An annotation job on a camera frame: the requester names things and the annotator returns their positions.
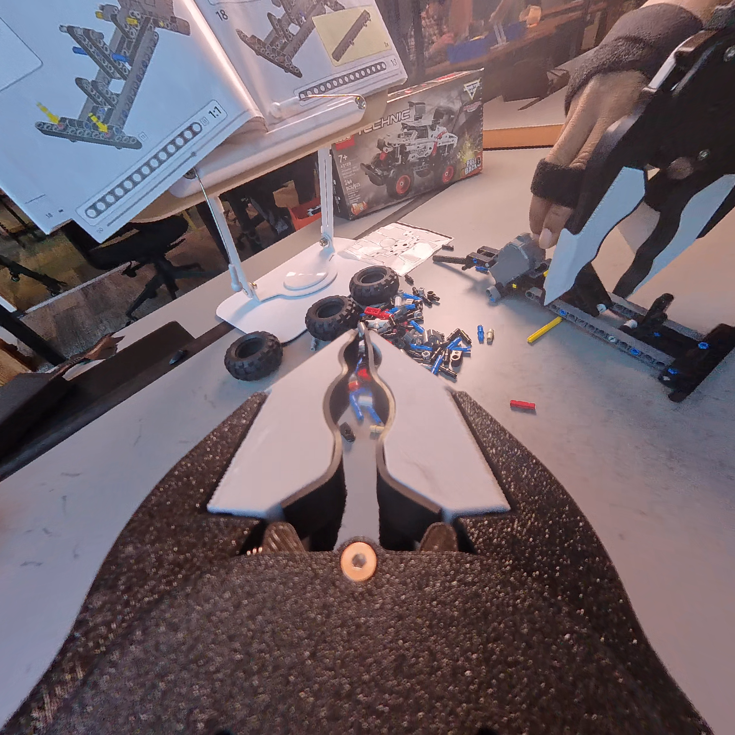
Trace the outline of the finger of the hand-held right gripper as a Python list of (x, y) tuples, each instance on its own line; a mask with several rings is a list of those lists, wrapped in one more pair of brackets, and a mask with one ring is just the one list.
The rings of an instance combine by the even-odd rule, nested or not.
[(578, 233), (564, 229), (545, 280), (547, 306), (574, 286), (579, 271), (597, 256), (607, 234), (632, 213), (645, 195), (644, 170), (623, 168)]
[(642, 203), (619, 225), (635, 251), (613, 289), (626, 298), (706, 234), (733, 207), (734, 175), (694, 173), (674, 180), (658, 173)]

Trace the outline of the grey desk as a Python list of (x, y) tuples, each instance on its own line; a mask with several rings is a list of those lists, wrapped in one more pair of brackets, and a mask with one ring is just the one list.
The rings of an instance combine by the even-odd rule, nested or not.
[[(494, 345), (463, 387), (538, 456), (590, 519), (664, 663), (733, 733), (733, 356), (683, 403), (612, 348), (479, 274), (426, 263), (449, 316)], [(2, 482), (2, 722), (70, 631), (123, 522), (173, 460), (252, 391), (223, 366), (234, 332)], [(536, 404), (535, 412), (510, 400)]]

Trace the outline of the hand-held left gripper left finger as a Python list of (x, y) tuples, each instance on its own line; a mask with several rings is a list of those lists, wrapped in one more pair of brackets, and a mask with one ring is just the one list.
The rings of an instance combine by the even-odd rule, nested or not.
[(207, 510), (250, 518), (283, 518), (287, 502), (325, 483), (342, 450), (330, 398), (347, 375), (345, 350), (358, 337), (350, 330), (270, 389)]

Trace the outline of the white book stand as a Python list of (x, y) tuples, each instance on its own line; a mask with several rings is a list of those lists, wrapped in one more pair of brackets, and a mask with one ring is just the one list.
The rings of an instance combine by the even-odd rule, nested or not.
[[(354, 98), (363, 110), (350, 113), (346, 126), (341, 129), (327, 124), (309, 134), (297, 133), (292, 130), (296, 127), (295, 121), (270, 132), (247, 126), (244, 133), (236, 133), (229, 142), (222, 142), (194, 167), (195, 180), (189, 183), (189, 196), (179, 198), (166, 190), (134, 220), (138, 223), (158, 221), (205, 202), (216, 225), (224, 227), (222, 193), (321, 149), (329, 152), (334, 142), (358, 132), (364, 124), (383, 113), (387, 98), (386, 91)], [(234, 295), (220, 304), (216, 314), (243, 332), (263, 329), (286, 343), (305, 330), (298, 314), (308, 298), (334, 295), (338, 286), (344, 284), (347, 262), (337, 251), (346, 240), (335, 238), (332, 213), (323, 215), (320, 239), (325, 243), (308, 245), (303, 253), (273, 266), (259, 279), (247, 275), (232, 236), (228, 232), (221, 236)]]

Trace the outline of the grey and black brick chassis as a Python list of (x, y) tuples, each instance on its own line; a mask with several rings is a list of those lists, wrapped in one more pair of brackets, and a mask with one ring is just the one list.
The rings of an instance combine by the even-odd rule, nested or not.
[[(520, 234), (500, 250), (482, 246), (466, 256), (450, 256), (443, 246), (433, 261), (490, 274), (494, 280), (487, 288), (491, 303), (509, 295), (524, 295), (544, 304), (550, 259), (530, 234)], [(701, 335), (668, 317), (673, 299), (665, 293), (651, 307), (639, 307), (606, 291), (588, 264), (572, 289), (551, 301), (547, 310), (554, 313), (556, 322), (573, 324), (656, 371), (658, 381), (669, 392), (668, 399), (680, 403), (731, 353), (734, 328), (719, 324)]]

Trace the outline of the building instruction booklet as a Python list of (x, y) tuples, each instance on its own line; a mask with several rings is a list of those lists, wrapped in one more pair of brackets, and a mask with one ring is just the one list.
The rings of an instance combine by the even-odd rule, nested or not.
[(45, 233), (316, 150), (406, 72), (375, 2), (2, 2), (2, 190)]

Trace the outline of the pile of small building pieces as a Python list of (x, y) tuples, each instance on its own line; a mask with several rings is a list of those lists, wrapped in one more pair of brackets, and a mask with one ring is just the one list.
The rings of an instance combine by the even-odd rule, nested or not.
[(456, 381), (464, 360), (471, 356), (473, 339), (459, 327), (443, 332), (426, 324), (425, 308), (439, 302), (433, 291), (411, 286), (388, 301), (363, 307), (362, 318), (432, 374)]

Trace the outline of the black office chair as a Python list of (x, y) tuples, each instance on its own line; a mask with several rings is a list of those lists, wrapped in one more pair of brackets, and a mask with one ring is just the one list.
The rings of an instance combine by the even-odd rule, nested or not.
[(204, 272), (198, 263), (177, 267), (167, 258), (167, 253), (178, 246), (187, 231), (188, 222), (183, 216), (171, 216), (147, 224), (124, 225), (114, 234), (115, 243), (108, 240), (97, 243), (85, 230), (80, 230), (76, 235), (75, 247), (90, 265), (101, 271), (128, 263), (124, 275), (133, 277), (142, 266), (154, 266), (154, 277), (125, 312), (131, 323), (137, 319), (134, 312), (145, 301), (154, 298), (158, 289), (164, 286), (170, 298), (175, 299), (179, 290), (176, 283), (178, 279)]

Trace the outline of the white sticker sheet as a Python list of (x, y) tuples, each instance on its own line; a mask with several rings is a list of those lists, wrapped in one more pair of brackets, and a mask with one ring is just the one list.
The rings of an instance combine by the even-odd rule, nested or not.
[(394, 223), (351, 242), (341, 254), (364, 265), (384, 265), (403, 276), (431, 259), (435, 252), (452, 240), (452, 237), (444, 234)]

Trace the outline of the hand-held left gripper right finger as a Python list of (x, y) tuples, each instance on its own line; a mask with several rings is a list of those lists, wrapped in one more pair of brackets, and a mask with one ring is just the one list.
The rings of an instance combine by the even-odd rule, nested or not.
[(374, 375), (389, 418), (377, 451), (381, 519), (457, 519), (503, 513), (510, 503), (448, 384), (372, 330)]

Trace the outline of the black toy tyre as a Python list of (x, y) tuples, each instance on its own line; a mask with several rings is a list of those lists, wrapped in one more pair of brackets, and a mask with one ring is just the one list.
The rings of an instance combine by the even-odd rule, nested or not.
[(257, 381), (279, 369), (283, 348), (269, 332), (252, 332), (237, 339), (224, 356), (226, 370), (241, 381)]
[(397, 272), (384, 265), (369, 266), (355, 273), (349, 285), (352, 299), (363, 307), (391, 302), (399, 287)]
[(310, 335), (331, 342), (356, 328), (362, 312), (363, 308), (350, 296), (328, 296), (307, 310), (305, 324)]

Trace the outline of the toy truck box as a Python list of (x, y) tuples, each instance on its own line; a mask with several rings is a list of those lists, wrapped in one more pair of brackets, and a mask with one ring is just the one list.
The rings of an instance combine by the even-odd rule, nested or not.
[(483, 170), (483, 69), (391, 93), (382, 117), (332, 146), (335, 213), (350, 220)]

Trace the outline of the cluttered background workbench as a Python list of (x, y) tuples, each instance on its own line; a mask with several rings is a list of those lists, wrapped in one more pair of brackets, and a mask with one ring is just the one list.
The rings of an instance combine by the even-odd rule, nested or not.
[(543, 98), (601, 42), (614, 2), (399, 2), (409, 84), (477, 70), (482, 100)]

